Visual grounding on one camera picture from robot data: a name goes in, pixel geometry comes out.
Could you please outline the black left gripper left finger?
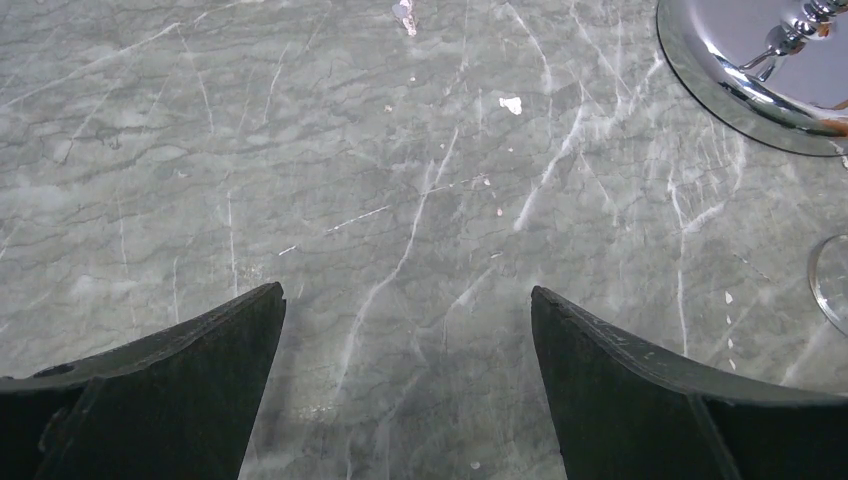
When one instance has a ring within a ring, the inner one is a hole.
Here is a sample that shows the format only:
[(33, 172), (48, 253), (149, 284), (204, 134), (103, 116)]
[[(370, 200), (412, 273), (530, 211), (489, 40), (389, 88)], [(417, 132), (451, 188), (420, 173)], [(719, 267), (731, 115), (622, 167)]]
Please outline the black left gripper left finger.
[(267, 283), (120, 347), (1, 380), (5, 479), (235, 479), (286, 313)]

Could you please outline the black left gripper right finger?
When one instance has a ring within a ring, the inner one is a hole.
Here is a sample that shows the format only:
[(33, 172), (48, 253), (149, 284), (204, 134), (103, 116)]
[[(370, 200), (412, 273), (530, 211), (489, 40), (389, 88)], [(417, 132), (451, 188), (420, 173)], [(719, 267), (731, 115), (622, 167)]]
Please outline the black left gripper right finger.
[(533, 342), (571, 479), (843, 479), (847, 400), (706, 366), (557, 293)]

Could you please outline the clear ribbed wine glass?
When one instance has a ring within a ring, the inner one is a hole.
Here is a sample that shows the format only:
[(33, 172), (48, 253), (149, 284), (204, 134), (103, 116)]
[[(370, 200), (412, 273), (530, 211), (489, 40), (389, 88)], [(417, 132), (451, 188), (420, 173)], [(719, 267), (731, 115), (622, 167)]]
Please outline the clear ribbed wine glass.
[(811, 293), (827, 320), (847, 336), (847, 234), (830, 236), (811, 251), (807, 263)]

